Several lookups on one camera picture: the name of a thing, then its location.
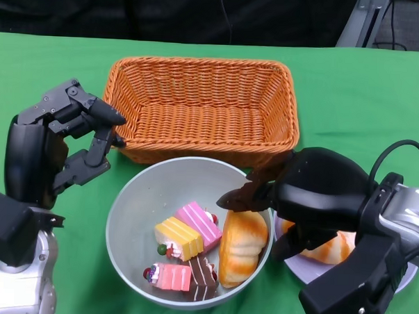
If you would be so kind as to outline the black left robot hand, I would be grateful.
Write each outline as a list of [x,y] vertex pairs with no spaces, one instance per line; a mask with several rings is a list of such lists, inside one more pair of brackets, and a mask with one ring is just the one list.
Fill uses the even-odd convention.
[[72,185],[110,169],[111,147],[124,148],[122,114],[71,78],[45,92],[10,123],[5,153],[6,194],[42,209]]

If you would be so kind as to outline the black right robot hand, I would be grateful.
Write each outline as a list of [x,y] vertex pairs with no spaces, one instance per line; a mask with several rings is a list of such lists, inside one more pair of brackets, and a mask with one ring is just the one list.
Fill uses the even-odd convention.
[[314,250],[338,231],[356,231],[376,185],[360,165],[320,147],[280,153],[246,178],[241,188],[226,192],[217,205],[235,213],[271,208],[292,222],[272,246],[271,257],[277,261]]

